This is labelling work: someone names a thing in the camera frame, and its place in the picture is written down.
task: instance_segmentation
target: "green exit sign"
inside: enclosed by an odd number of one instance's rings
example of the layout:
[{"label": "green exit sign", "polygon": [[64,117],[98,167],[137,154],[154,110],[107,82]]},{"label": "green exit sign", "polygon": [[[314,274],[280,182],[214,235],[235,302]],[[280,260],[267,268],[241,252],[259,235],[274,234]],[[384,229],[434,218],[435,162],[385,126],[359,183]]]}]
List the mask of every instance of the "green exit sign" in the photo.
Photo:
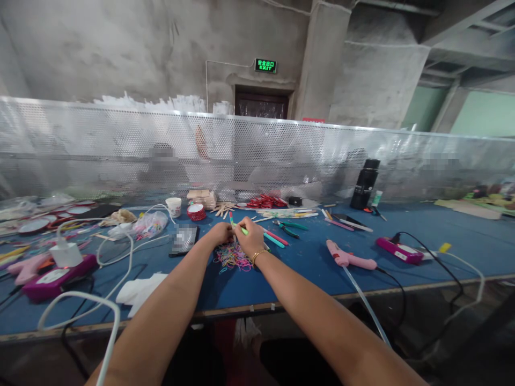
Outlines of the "green exit sign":
[{"label": "green exit sign", "polygon": [[256,71],[261,72],[271,72],[275,73],[277,69],[277,62],[276,61],[270,61],[265,59],[256,59]]}]

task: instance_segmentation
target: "forearm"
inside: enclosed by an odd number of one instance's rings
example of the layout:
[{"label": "forearm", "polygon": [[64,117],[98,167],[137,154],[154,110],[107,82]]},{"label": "forearm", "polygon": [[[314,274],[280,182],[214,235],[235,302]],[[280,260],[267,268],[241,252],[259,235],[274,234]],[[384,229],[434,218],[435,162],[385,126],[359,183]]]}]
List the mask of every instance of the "forearm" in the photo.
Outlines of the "forearm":
[{"label": "forearm", "polygon": [[255,264],[345,385],[425,384],[352,313],[309,280],[269,253],[259,255]]},{"label": "forearm", "polygon": [[[214,247],[200,239],[145,301],[114,346],[105,385],[161,384],[195,311]],[[87,385],[96,383],[99,368]]]}]

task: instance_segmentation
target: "green wall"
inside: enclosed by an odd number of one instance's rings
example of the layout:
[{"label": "green wall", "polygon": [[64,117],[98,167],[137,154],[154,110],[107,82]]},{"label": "green wall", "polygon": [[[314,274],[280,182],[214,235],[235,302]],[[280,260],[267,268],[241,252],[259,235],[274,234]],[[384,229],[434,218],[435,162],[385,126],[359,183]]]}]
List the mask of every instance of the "green wall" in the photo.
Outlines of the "green wall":
[{"label": "green wall", "polygon": [[447,91],[442,88],[417,87],[401,127],[411,127],[416,123],[416,131],[430,131]]},{"label": "green wall", "polygon": [[515,136],[515,96],[471,91],[451,134]]}]

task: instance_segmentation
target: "finger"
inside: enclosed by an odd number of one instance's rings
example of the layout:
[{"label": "finger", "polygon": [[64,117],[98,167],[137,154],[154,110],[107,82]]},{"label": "finger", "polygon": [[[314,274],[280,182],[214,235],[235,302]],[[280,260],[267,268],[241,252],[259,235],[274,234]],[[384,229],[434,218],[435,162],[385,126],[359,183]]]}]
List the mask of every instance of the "finger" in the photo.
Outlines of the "finger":
[{"label": "finger", "polygon": [[241,230],[241,225],[239,225],[239,224],[237,224],[236,228],[234,228],[234,233],[236,234],[237,237],[244,237],[245,236],[243,234],[242,230]]},{"label": "finger", "polygon": [[247,228],[248,231],[250,231],[250,229],[254,226],[254,223],[248,216],[243,217],[241,222],[245,224],[245,228]]}]

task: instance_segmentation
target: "person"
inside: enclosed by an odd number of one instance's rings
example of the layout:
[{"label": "person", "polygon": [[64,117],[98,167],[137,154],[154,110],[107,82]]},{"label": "person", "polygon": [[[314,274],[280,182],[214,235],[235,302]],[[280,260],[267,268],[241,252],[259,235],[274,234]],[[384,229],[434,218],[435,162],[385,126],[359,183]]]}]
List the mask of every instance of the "person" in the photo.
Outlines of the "person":
[{"label": "person", "polygon": [[[209,257],[234,234],[342,384],[427,385],[350,311],[265,251],[263,230],[248,217],[234,230],[231,224],[216,224],[156,288],[117,340],[104,385],[161,384],[193,317]],[[100,366],[86,385],[96,384]]]}]

